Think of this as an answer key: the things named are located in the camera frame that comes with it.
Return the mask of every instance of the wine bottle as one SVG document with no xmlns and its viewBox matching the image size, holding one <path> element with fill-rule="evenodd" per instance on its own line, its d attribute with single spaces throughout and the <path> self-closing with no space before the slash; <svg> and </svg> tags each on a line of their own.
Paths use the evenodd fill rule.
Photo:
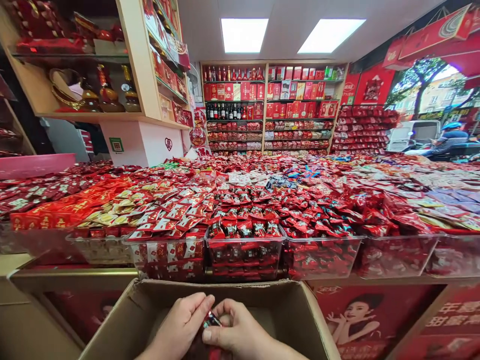
<svg viewBox="0 0 480 360">
<path fill-rule="evenodd" d="M 100 107 L 105 113 L 124 113 L 125 108 L 119 102 L 119 95 L 112 89 L 108 69 L 98 64 L 98 79 L 100 80 Z"/>
<path fill-rule="evenodd" d="M 122 84 L 121 89 L 125 92 L 125 109 L 128 113 L 140 113 L 139 95 L 135 91 L 134 81 L 130 75 L 130 69 L 127 65 L 121 66 L 123 69 L 123 76 L 125 77 L 125 83 Z"/>
</svg>

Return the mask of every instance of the green sign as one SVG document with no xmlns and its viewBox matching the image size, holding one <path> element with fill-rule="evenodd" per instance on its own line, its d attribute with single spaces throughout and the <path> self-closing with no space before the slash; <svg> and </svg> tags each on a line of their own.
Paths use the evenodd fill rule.
<svg viewBox="0 0 480 360">
<path fill-rule="evenodd" d="M 113 152 L 123 153 L 125 151 L 121 138 L 119 138 L 119 137 L 109 137 L 108 139 L 110 140 L 110 146 L 111 146 L 111 149 L 112 149 Z"/>
</svg>

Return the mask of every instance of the woman on poster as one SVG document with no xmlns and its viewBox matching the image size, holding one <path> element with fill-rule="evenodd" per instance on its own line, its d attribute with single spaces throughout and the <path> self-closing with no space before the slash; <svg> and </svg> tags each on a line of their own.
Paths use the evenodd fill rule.
<svg viewBox="0 0 480 360">
<path fill-rule="evenodd" d="M 371 337 L 380 326 L 372 312 L 382 303 L 384 296 L 365 293 L 352 299 L 343 314 L 334 317 L 332 312 L 326 318 L 335 344 L 343 345 Z"/>
</svg>

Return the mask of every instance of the person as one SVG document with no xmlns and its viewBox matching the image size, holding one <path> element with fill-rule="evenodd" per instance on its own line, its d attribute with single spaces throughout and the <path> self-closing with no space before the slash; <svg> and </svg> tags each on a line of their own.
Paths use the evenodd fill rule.
<svg viewBox="0 0 480 360">
<path fill-rule="evenodd" d="M 422 155 L 426 158 L 431 158 L 434 155 L 446 153 L 453 145 L 467 143 L 469 135 L 465 131 L 461 131 L 462 126 L 460 122 L 451 122 L 442 127 L 441 130 L 444 133 L 438 140 L 431 139 L 433 148 Z"/>
<path fill-rule="evenodd" d="M 378 293 L 365 293 L 352 299 L 343 314 L 334 317 L 333 312 L 326 318 L 335 344 L 343 345 L 361 341 L 380 326 L 372 312 L 382 303 L 384 296 Z"/>
<path fill-rule="evenodd" d="M 151 344 L 136 360 L 181 360 L 214 302 L 213 295 L 207 296 L 203 292 L 178 299 Z M 222 327 L 204 329 L 204 344 L 221 348 L 236 360 L 307 360 L 291 347 L 273 339 L 241 302 L 225 299 L 211 311 Z"/>
</svg>

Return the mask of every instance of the helmet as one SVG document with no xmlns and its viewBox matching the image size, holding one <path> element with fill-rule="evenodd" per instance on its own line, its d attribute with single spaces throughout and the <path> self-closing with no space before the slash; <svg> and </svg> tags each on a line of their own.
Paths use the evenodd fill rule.
<svg viewBox="0 0 480 360">
<path fill-rule="evenodd" d="M 444 127 L 442 127 L 441 130 L 444 131 L 444 130 L 456 129 L 456 128 L 460 128 L 461 126 L 462 126 L 461 122 L 451 122 L 445 125 Z"/>
</svg>

